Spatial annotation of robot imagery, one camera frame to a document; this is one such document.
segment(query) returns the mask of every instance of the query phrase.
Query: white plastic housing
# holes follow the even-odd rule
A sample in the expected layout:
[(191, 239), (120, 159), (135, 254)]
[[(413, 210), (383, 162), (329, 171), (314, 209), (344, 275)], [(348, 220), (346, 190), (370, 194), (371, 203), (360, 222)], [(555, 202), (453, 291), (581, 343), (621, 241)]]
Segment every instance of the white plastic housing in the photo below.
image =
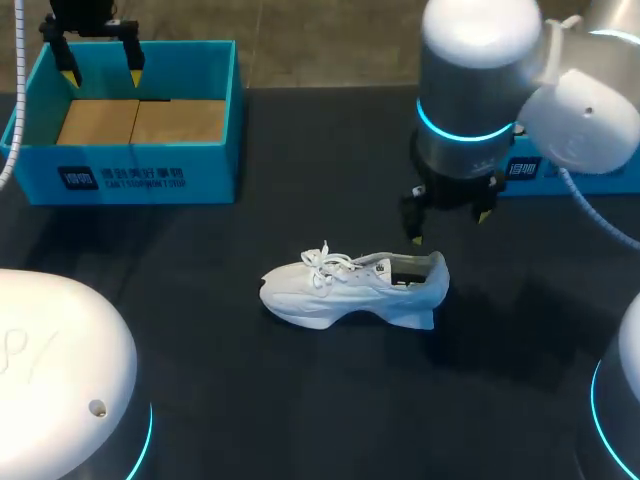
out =
[(542, 32), (535, 0), (429, 0), (423, 41), (443, 60), (498, 68), (522, 59)]
[(136, 349), (89, 287), (0, 270), (0, 479), (54, 480), (111, 435), (131, 398)]
[(622, 95), (579, 70), (539, 88), (518, 122), (559, 167), (601, 174), (624, 165), (640, 143), (640, 115)]
[(640, 402), (640, 295), (631, 303), (618, 333), (622, 370)]

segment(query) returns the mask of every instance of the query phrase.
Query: brown cardboard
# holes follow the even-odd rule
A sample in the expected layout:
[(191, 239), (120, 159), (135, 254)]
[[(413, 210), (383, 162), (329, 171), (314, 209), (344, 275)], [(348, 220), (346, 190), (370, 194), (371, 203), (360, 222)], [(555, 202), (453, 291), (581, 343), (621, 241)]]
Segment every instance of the brown cardboard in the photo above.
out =
[(58, 145), (127, 145), (138, 100), (73, 100)]
[(140, 102), (131, 143), (219, 142), (224, 100)]

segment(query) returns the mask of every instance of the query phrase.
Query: shoe tongue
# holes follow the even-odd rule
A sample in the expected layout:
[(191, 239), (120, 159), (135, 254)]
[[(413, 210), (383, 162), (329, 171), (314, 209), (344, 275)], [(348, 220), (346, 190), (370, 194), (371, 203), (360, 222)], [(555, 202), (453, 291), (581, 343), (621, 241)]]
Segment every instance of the shoe tongue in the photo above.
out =
[(371, 266), (373, 272), (378, 276), (380, 280), (385, 283), (391, 284), (391, 260), (383, 258), (377, 263)]

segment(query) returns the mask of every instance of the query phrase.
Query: shoelace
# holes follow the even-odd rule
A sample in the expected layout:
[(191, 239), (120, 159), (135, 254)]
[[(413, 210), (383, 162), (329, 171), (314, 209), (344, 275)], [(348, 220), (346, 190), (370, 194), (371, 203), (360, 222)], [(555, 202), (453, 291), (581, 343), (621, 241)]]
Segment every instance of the shoelace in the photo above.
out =
[(305, 265), (313, 270), (313, 285), (320, 288), (322, 285), (329, 285), (333, 278), (342, 279), (341, 267), (353, 272), (360, 265), (353, 263), (350, 257), (340, 253), (329, 253), (329, 246), (324, 242), (322, 250), (307, 250), (300, 255)]

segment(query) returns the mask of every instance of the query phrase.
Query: shoe heel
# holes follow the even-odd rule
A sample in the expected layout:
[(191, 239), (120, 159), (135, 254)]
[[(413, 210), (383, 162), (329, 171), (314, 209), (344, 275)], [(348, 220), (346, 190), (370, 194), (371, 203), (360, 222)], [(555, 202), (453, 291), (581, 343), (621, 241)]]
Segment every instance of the shoe heel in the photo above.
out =
[(383, 320), (396, 327), (412, 328), (414, 330), (433, 330), (433, 310), (388, 310), (380, 315)]

